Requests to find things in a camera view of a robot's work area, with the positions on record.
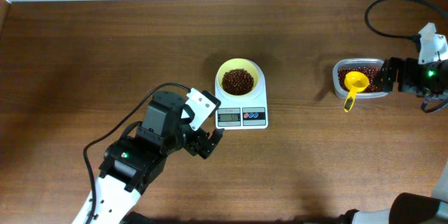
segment scale control panel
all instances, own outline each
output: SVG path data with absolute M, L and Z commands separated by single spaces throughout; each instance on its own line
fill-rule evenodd
M 259 108 L 220 108 L 218 127 L 266 126 L 266 109 Z

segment yellow bowl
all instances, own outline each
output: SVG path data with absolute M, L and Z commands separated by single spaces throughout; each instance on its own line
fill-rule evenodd
M 224 88 L 223 88 L 224 74 L 229 72 L 230 70 L 234 70 L 234 69 L 244 69 L 248 73 L 250 73 L 250 75 L 253 77 L 253 87 L 251 90 L 251 92 L 252 92 L 258 84 L 258 71 L 255 68 L 255 66 L 252 64 L 252 62 L 248 61 L 247 59 L 230 59 L 221 65 L 221 67 L 218 70 L 218 83 L 219 83 L 221 90 L 224 91 Z

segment bowl of coffee beans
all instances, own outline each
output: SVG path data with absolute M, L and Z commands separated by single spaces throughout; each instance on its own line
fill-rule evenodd
M 225 93 L 244 96 L 249 95 L 258 84 L 258 71 L 247 59 L 231 59 L 219 68 L 217 79 Z
M 361 93 L 356 95 L 357 99 L 371 99 L 384 97 L 388 93 L 381 90 L 373 83 L 373 78 L 381 70 L 384 61 L 380 59 L 343 59 L 333 68 L 333 84 L 335 85 L 335 94 L 341 99 L 346 99 L 349 91 L 345 87 L 344 79 L 350 71 L 359 71 L 365 74 L 370 81 L 370 85 Z

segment container of beans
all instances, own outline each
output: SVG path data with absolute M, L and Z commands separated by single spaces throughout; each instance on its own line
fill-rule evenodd
M 216 82 L 220 92 L 229 100 L 250 100 L 262 87 L 259 85 L 258 69 L 247 59 L 230 59 L 218 70 Z
M 341 99 L 346 99 L 349 94 L 346 87 L 344 87 L 345 75 L 350 71 L 360 71 L 365 74 L 370 81 L 370 85 L 365 89 L 364 92 L 358 93 L 356 99 L 371 99 L 384 97 L 388 93 L 379 92 L 379 88 L 376 87 L 372 80 L 376 73 L 380 71 L 384 61 L 380 59 L 368 59 L 368 58 L 357 58 L 357 59 L 343 59 L 338 62 L 333 68 L 333 84 L 335 85 L 335 94 Z

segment clear plastic container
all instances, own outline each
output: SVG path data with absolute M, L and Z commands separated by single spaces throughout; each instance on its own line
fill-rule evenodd
M 380 69 L 384 61 L 380 59 L 368 59 L 368 58 L 357 58 L 357 59 L 343 59 L 338 62 L 335 67 L 333 67 L 333 84 L 335 85 L 335 94 L 341 99 L 346 99 L 349 93 L 345 91 L 339 84 L 339 78 L 337 76 L 337 70 L 339 68 L 357 68 L 357 67 L 377 67 Z M 374 93 L 359 93 L 356 95 L 356 99 L 371 99 L 385 97 L 388 95 L 386 92 L 374 92 Z

